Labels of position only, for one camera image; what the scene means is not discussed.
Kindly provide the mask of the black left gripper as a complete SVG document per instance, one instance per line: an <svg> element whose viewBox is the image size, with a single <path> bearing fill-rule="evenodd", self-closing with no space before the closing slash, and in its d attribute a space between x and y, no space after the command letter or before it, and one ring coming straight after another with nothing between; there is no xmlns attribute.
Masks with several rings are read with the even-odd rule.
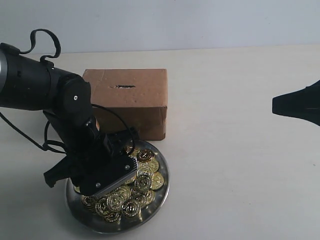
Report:
<svg viewBox="0 0 320 240"><path fill-rule="evenodd" d="M50 188L57 181L71 179L82 195L100 196L137 172L137 161L126 152L126 145L139 139L134 127L105 133L99 129L93 115L79 126L48 111L44 111L44 115L58 133L65 150L65 157L43 174Z"/></svg>

